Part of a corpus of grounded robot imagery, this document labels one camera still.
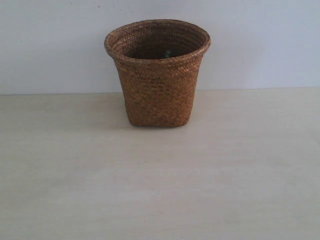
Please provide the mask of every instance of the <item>white wall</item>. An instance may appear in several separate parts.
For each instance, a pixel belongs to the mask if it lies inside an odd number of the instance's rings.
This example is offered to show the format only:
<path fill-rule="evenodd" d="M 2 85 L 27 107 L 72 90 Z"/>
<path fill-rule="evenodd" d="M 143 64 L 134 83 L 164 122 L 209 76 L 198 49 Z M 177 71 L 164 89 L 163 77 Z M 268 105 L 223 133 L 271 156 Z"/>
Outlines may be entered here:
<path fill-rule="evenodd" d="M 320 0 L 0 0 L 0 94 L 119 92 L 105 36 L 158 18 L 210 33 L 200 90 L 320 86 Z"/>

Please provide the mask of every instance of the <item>basket rim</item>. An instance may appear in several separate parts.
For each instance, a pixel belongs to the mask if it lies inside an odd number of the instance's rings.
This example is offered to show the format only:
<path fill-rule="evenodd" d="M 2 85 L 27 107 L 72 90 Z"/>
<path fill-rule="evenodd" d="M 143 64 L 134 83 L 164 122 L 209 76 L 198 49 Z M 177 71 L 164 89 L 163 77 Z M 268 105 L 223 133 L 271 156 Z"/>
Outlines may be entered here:
<path fill-rule="evenodd" d="M 176 56 L 176 57 L 170 57 L 170 58 L 163 58 L 163 59 L 139 59 L 139 58 L 132 58 L 128 57 L 122 54 L 117 53 L 113 50 L 113 48 L 110 45 L 111 38 L 114 34 L 117 34 L 120 31 L 123 31 L 125 29 L 128 29 L 130 27 L 136 27 L 141 24 L 152 24 L 154 22 L 159 23 L 169 23 L 169 24 L 180 24 L 187 27 L 192 27 L 194 29 L 197 29 L 199 34 L 202 34 L 204 36 L 204 44 L 198 48 L 195 51 L 192 51 L 190 53 Z M 149 19 L 149 20 L 142 20 L 137 21 L 133 23 L 126 24 L 124 26 L 118 27 L 115 30 L 111 31 L 104 40 L 104 48 L 106 52 L 116 61 L 120 61 L 127 64 L 135 64 L 135 65 L 167 65 L 167 64 L 185 64 L 189 61 L 192 61 L 194 58 L 199 57 L 201 55 L 204 55 L 207 50 L 209 49 L 211 45 L 211 38 L 207 31 L 205 31 L 203 28 L 182 20 L 176 20 L 176 19 Z"/>

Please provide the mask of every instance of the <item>woven texture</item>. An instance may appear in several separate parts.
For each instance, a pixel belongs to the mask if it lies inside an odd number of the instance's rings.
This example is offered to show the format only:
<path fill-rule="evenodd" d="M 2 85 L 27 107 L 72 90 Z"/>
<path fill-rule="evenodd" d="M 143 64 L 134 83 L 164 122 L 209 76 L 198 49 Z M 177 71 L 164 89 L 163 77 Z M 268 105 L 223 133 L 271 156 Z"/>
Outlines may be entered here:
<path fill-rule="evenodd" d="M 104 47 L 118 70 L 132 125 L 178 127 L 189 121 L 210 44 L 202 28 L 171 19 L 132 23 L 106 37 Z"/>

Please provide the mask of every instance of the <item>wicker basket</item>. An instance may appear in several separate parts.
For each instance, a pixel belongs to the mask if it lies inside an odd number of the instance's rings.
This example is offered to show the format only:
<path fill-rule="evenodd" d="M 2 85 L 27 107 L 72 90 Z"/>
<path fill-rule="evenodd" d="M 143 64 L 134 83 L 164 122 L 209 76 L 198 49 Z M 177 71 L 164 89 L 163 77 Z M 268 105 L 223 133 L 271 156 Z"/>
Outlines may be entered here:
<path fill-rule="evenodd" d="M 104 47 L 118 70 L 132 125 L 178 127 L 189 121 L 210 44 L 202 28 L 171 19 L 132 23 L 106 37 Z"/>

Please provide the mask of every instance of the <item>wastebasket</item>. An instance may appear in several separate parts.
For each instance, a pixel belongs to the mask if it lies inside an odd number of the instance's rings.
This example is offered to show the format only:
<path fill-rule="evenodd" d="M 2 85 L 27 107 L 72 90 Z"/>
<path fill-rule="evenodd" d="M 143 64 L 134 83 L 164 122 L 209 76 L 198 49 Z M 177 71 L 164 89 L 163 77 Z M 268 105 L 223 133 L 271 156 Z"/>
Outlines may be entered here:
<path fill-rule="evenodd" d="M 210 44 L 202 28 L 172 19 L 131 23 L 106 37 L 104 47 L 117 68 L 132 125 L 179 127 L 189 121 Z"/>

